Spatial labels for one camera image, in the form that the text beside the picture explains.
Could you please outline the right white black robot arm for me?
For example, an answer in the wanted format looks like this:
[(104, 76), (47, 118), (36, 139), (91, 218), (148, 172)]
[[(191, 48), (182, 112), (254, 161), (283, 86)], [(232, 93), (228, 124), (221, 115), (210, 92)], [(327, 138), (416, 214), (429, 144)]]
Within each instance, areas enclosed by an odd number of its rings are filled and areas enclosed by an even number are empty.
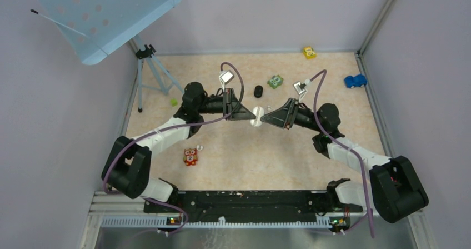
[(313, 112), (290, 98), (283, 107), (260, 120), (287, 130), (300, 126), (317, 131), (312, 140), (318, 153), (362, 175), (360, 184), (342, 182), (326, 195), (330, 210), (341, 211), (347, 204), (353, 204), (371, 208), (382, 219), (395, 223), (429, 205), (429, 197), (412, 162), (404, 156), (374, 153), (346, 138), (338, 130), (340, 117), (336, 105), (325, 103)]

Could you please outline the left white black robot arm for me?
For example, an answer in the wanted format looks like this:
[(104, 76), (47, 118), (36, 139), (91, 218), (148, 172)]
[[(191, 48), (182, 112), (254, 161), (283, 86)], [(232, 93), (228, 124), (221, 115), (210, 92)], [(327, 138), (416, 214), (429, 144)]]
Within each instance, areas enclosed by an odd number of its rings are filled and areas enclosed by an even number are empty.
[(178, 205), (176, 187), (162, 179), (151, 179), (152, 158), (170, 146), (189, 139), (206, 124), (204, 114), (221, 114), (225, 120), (253, 120), (256, 116), (245, 108), (228, 88), (222, 95), (209, 96), (199, 82), (186, 85), (178, 111), (163, 125), (139, 137), (118, 137), (111, 149), (102, 181), (131, 199), (152, 198), (165, 212)]

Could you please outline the white earbud charging case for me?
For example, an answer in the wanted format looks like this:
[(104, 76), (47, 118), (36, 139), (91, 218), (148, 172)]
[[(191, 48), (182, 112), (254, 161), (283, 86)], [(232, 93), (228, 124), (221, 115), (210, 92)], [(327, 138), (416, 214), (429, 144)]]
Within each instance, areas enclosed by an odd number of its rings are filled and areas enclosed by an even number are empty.
[(252, 113), (255, 115), (255, 119), (251, 119), (250, 124), (253, 127), (260, 127), (263, 123), (261, 118), (265, 115), (264, 108), (260, 106), (254, 107)]

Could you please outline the black earbud charging case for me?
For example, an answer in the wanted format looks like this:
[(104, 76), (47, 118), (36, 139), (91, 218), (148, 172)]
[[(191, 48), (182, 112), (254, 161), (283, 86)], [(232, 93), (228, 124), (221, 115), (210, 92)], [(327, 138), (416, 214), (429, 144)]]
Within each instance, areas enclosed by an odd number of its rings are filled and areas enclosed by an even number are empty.
[(254, 88), (254, 97), (255, 98), (261, 98), (263, 96), (264, 88), (261, 85), (257, 85)]

